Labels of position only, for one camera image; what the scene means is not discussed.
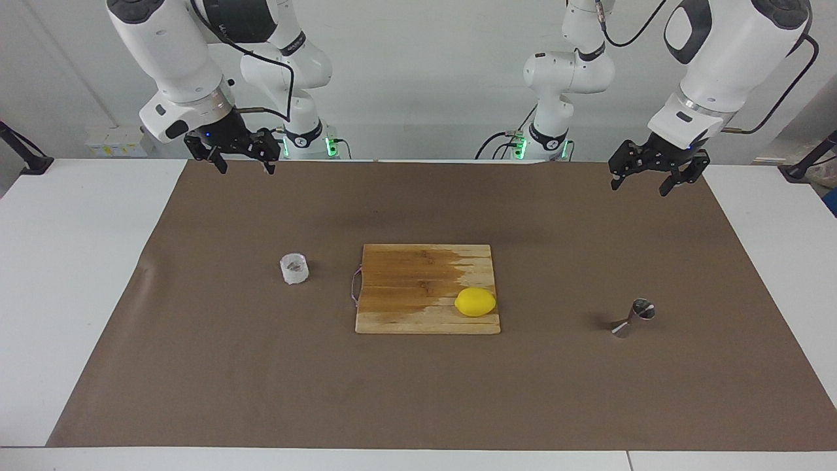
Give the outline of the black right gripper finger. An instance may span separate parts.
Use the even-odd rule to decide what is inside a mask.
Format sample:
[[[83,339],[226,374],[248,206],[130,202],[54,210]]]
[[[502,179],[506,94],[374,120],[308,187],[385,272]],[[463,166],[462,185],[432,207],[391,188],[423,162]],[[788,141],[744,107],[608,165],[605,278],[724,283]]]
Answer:
[[[271,130],[261,128],[259,131],[251,132],[248,135],[245,155],[260,162],[264,171],[272,175],[275,174],[275,163],[280,159],[281,146]]]
[[[220,149],[216,146],[206,147],[197,136],[188,133],[184,136],[184,143],[190,152],[192,158],[200,162],[209,162],[221,174],[226,174],[228,170],[227,161],[222,157]]]

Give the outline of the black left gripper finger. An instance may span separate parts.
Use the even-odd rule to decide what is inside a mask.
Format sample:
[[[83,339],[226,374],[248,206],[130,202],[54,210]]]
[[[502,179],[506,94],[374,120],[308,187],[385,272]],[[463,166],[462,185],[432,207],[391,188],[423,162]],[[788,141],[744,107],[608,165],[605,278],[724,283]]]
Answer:
[[[617,148],[609,159],[611,188],[619,189],[628,176],[645,172],[645,153],[647,149],[631,140],[626,140]]]
[[[708,152],[698,151],[689,159],[688,163],[671,163],[668,169],[670,175],[664,179],[664,182],[658,189],[658,193],[662,197],[666,197],[674,188],[683,184],[694,184],[702,176],[710,161]]]

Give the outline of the steel double jigger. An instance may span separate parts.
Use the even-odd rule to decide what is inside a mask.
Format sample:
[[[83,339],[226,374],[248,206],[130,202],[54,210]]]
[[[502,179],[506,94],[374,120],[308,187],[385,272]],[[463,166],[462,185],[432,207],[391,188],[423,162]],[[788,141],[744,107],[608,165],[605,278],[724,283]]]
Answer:
[[[634,325],[643,321],[649,321],[657,316],[657,307],[649,299],[637,298],[632,302],[627,317],[613,324],[611,334],[619,339],[627,337]]]

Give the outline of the white box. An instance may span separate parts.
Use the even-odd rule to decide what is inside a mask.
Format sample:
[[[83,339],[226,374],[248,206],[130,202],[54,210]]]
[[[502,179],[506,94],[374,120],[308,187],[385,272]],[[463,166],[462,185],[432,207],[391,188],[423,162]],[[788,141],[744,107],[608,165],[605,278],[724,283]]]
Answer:
[[[88,128],[86,147],[95,157],[147,158],[154,143],[141,126],[118,126]]]

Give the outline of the black clamp stand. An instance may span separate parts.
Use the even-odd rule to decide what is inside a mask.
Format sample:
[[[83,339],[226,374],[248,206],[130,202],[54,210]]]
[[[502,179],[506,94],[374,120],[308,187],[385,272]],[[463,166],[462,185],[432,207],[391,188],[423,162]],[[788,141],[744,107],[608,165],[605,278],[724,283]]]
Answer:
[[[0,120],[0,138],[24,161],[25,166],[20,172],[21,175],[42,175],[55,161],[29,138],[10,128],[3,120]]]
[[[784,176],[784,179],[791,184],[801,184],[804,182],[805,175],[811,167],[823,165],[828,163],[831,159],[837,158],[837,153],[833,158],[826,159],[824,155],[827,152],[833,151],[837,147],[837,129],[831,132],[821,143],[816,145],[810,152],[805,155],[801,161],[795,164],[779,165],[778,171]]]

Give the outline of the clear plastic bag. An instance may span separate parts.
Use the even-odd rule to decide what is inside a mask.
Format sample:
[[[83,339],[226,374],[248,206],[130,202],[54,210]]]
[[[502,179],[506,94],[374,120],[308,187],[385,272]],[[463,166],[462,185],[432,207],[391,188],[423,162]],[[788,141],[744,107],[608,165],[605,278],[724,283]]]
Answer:
[[[831,145],[811,164],[805,177],[820,186],[837,188],[837,145]]]

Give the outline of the wooden cutting board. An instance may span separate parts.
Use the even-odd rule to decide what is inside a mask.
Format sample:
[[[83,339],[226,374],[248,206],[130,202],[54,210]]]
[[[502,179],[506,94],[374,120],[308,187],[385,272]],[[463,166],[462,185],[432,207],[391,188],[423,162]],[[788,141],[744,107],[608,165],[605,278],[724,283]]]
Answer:
[[[357,334],[496,335],[497,306],[477,317],[455,306],[478,288],[498,298],[487,244],[364,245],[354,294]]]

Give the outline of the yellow lemon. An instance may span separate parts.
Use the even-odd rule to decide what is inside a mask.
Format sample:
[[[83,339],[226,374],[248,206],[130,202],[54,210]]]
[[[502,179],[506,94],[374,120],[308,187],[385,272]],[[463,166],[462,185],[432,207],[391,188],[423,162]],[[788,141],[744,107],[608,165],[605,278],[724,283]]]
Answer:
[[[457,311],[469,318],[481,318],[492,313],[496,306],[493,292],[484,287],[466,287],[454,299]]]

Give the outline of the brown paper table mat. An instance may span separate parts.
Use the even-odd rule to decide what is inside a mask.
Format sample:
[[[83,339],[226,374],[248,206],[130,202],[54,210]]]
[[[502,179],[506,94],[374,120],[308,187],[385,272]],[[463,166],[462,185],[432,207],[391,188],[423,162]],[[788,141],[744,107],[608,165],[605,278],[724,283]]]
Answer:
[[[837,408],[706,182],[609,180],[187,163],[48,445],[837,450]],[[490,245],[502,331],[357,334],[368,243]],[[657,316],[619,339],[637,298]]]

